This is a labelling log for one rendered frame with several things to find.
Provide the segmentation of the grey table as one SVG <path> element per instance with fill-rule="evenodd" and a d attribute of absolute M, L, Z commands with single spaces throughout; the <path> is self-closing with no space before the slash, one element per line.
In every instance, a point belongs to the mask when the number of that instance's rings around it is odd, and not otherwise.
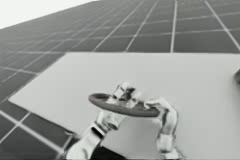
<path fill-rule="evenodd" d="M 240 160 L 240 54 L 70 52 L 10 102 L 77 135 L 96 119 L 93 93 L 131 83 L 143 100 L 163 97 L 178 112 L 186 160 Z"/>

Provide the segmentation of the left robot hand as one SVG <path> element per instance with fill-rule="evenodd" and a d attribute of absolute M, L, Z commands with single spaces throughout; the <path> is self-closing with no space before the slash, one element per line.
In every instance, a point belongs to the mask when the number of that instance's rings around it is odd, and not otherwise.
<path fill-rule="evenodd" d="M 133 108 L 140 96 L 141 93 L 135 87 L 128 82 L 124 82 L 116 87 L 106 102 L 108 104 L 120 105 L 124 108 Z M 117 130 L 125 119 L 125 115 L 101 110 L 95 122 L 104 132 L 108 132 Z"/>

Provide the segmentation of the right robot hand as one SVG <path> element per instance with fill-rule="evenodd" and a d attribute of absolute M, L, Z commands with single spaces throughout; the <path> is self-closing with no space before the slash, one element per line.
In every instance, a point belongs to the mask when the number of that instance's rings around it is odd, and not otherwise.
<path fill-rule="evenodd" d="M 144 105 L 146 108 L 156 108 L 161 114 L 175 111 L 175 109 L 164 97 L 149 99 L 144 103 Z"/>

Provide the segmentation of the dark steering wheel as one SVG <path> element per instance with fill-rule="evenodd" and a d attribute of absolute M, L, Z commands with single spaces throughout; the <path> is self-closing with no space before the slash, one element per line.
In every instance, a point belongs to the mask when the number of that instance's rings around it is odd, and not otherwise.
<path fill-rule="evenodd" d="M 133 108 L 127 108 L 118 104 L 108 103 L 109 98 L 110 95 L 105 93 L 93 93 L 88 96 L 88 100 L 93 105 L 114 113 L 132 117 L 146 118 L 157 117 L 160 114 L 160 111 L 155 107 L 146 108 L 143 101 L 139 101 Z"/>

